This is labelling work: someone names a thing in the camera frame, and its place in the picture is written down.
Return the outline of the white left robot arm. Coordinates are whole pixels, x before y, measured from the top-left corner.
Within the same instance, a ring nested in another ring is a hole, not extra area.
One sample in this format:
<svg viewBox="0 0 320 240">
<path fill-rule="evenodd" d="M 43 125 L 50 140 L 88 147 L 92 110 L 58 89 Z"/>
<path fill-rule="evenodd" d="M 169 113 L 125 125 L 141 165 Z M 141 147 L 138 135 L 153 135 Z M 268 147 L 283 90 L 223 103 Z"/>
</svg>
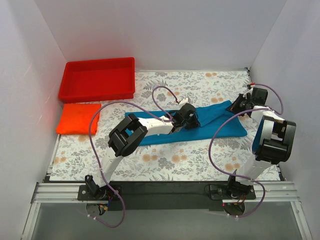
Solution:
<svg viewBox="0 0 320 240">
<path fill-rule="evenodd" d="M 104 200 L 107 193 L 111 176 L 119 165 L 120 161 L 131 155 L 145 137 L 171 135 L 180 132 L 182 129 L 195 129 L 200 126 L 196 108 L 184 99 L 178 104 L 179 109 L 165 112 L 165 115 L 157 117 L 148 113 L 151 118 L 137 117 L 133 113 L 127 115 L 110 133 L 107 142 L 106 155 L 99 159 L 95 149 L 92 136 L 89 135 L 93 153 L 97 159 L 98 171 L 92 175 L 85 176 L 87 192 L 95 200 Z"/>
</svg>

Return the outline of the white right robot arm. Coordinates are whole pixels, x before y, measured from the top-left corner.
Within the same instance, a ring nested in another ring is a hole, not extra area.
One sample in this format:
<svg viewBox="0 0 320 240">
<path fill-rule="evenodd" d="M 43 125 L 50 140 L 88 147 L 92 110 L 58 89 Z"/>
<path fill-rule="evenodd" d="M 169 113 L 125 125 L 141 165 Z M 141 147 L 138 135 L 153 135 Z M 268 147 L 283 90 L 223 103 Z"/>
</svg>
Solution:
<svg viewBox="0 0 320 240">
<path fill-rule="evenodd" d="M 292 152 L 296 124 L 280 117 L 265 103 L 268 91 L 251 83 L 245 93 L 226 109 L 241 115 L 247 114 L 259 124 L 252 143 L 252 155 L 243 166 L 230 176 L 226 185 L 226 193 L 232 199 L 245 197 L 253 189 L 256 180 L 266 169 L 280 162 L 286 162 Z"/>
</svg>

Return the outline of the red plastic tray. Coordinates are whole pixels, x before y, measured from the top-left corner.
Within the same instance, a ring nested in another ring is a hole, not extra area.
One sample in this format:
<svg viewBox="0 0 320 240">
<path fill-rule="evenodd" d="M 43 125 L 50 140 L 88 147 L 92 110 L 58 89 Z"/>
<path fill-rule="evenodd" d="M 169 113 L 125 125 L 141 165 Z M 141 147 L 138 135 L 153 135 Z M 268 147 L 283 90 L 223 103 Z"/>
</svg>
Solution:
<svg viewBox="0 0 320 240">
<path fill-rule="evenodd" d="M 65 65 L 58 99 L 82 103 L 132 99 L 136 91 L 133 57 L 70 61 Z"/>
</svg>

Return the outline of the teal t shirt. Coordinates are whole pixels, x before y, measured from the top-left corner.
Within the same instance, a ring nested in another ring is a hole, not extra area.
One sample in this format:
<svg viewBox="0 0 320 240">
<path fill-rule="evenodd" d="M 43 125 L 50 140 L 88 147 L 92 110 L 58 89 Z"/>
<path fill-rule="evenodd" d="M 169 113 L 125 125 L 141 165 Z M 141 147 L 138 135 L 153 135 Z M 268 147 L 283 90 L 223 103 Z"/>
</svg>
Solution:
<svg viewBox="0 0 320 240">
<path fill-rule="evenodd" d="M 160 145 L 210 139 L 218 128 L 233 116 L 231 112 L 227 111 L 231 104 L 231 101 L 227 100 L 210 106 L 198 107 L 196 113 L 200 123 L 199 127 L 193 129 L 183 128 L 178 133 L 173 134 L 146 136 L 139 145 Z M 245 137 L 246 135 L 247 131 L 239 119 L 234 118 L 218 132 L 217 137 Z"/>
</svg>

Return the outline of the floral patterned table mat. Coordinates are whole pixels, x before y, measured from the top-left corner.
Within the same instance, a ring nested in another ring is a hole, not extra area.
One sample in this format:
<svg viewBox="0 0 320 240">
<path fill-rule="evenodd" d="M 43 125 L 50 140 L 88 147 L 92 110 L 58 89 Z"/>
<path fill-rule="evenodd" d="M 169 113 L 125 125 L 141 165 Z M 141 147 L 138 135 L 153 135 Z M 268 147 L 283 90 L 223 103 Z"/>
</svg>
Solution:
<svg viewBox="0 0 320 240">
<path fill-rule="evenodd" d="M 176 99 L 189 98 L 195 107 L 234 101 L 245 92 L 250 78 L 242 71 L 137 71 L 135 93 L 129 104 L 112 104 L 100 113 L 97 133 L 92 137 L 101 161 L 106 154 L 109 132 L 127 112 L 139 108 L 157 111 L 176 109 Z M 248 116 L 240 123 L 244 137 L 209 138 L 140 146 L 124 158 L 112 175 L 113 181 L 225 181 L 251 155 L 257 124 Z M 83 181 L 98 170 L 90 138 L 62 135 L 48 170 L 51 181 Z"/>
</svg>

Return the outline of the folded orange t shirt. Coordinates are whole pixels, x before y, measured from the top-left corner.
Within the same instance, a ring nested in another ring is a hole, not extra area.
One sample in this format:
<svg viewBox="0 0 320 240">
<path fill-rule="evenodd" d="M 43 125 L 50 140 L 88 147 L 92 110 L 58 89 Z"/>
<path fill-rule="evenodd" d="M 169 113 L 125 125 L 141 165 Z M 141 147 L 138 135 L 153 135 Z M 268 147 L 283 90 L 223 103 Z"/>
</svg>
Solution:
<svg viewBox="0 0 320 240">
<path fill-rule="evenodd" d="M 101 104 L 66 103 L 56 133 L 59 135 L 88 135 L 89 125 Z"/>
</svg>

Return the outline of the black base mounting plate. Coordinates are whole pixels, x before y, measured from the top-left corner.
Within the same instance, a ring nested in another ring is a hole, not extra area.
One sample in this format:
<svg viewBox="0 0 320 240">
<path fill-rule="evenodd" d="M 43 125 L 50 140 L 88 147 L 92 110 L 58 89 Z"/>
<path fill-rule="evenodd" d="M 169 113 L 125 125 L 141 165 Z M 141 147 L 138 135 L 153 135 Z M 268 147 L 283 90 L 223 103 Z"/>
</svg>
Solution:
<svg viewBox="0 0 320 240">
<path fill-rule="evenodd" d="M 223 202 L 243 204 L 256 199 L 254 189 L 246 195 L 227 191 L 226 181 L 112 181 L 128 210 L 223 211 Z"/>
</svg>

